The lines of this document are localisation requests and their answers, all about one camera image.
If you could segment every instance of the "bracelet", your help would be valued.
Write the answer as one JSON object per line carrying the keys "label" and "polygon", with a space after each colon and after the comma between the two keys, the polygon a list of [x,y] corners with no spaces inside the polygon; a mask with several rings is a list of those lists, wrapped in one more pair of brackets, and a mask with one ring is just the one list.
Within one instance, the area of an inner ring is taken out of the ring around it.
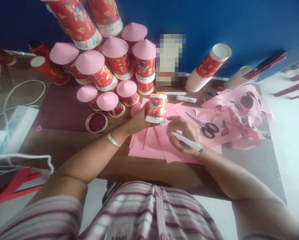
{"label": "bracelet", "polygon": [[112,138],[112,135],[109,133],[108,134],[108,140],[110,141],[111,144],[113,144],[115,147],[121,147],[121,145],[119,145],[118,143],[116,143],[114,141],[114,139]]}

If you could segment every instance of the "scissors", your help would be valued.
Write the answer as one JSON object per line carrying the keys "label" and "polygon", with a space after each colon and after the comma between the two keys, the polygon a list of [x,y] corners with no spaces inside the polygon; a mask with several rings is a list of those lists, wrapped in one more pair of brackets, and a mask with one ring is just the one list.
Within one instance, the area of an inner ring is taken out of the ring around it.
{"label": "scissors", "polygon": [[203,123],[188,112],[186,113],[202,126],[202,133],[205,137],[209,139],[215,138],[215,133],[219,132],[219,128],[214,123]]}

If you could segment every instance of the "wall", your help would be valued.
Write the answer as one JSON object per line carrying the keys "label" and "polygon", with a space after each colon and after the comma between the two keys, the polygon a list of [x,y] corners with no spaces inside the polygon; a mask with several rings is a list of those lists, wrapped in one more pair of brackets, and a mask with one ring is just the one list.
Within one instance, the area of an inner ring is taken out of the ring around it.
{"label": "wall", "polygon": [[[146,25],[151,41],[163,29],[186,34],[186,59],[180,71],[191,72],[216,43],[228,44],[233,51],[216,76],[230,77],[244,65],[257,66],[280,49],[288,51],[288,58],[260,80],[299,60],[299,0],[116,1],[123,23]],[[28,52],[29,39],[49,46],[70,41],[43,2],[0,1],[0,46]]]}

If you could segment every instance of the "striped shirt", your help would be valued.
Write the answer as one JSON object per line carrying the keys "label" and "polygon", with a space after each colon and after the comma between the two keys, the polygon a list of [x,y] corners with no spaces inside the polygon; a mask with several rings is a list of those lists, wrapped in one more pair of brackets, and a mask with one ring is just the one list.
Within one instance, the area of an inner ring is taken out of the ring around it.
{"label": "striped shirt", "polygon": [[82,212],[71,196],[42,199],[7,222],[0,240],[222,239],[214,220],[187,192],[140,181],[113,184],[102,209],[79,235]]}

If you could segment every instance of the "floor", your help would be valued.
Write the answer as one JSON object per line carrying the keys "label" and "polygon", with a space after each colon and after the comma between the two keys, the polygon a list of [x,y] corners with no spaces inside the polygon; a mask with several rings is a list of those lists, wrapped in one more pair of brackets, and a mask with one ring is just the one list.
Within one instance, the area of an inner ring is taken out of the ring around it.
{"label": "floor", "polygon": [[[277,73],[261,81],[260,86],[263,96],[269,101],[276,117],[275,124],[271,126],[271,135],[287,204],[299,219],[299,99],[289,99],[289,97],[299,95],[299,91],[279,98],[273,96],[273,93],[295,85],[288,78],[297,73],[299,73],[299,69],[287,74]],[[101,208],[101,199],[106,190],[106,181],[95,179],[88,187],[89,191],[84,206],[81,230],[88,226]],[[1,203],[0,226],[21,210],[33,195],[34,193]],[[229,201],[201,196],[194,197],[212,215],[225,239],[238,239],[235,219]]]}

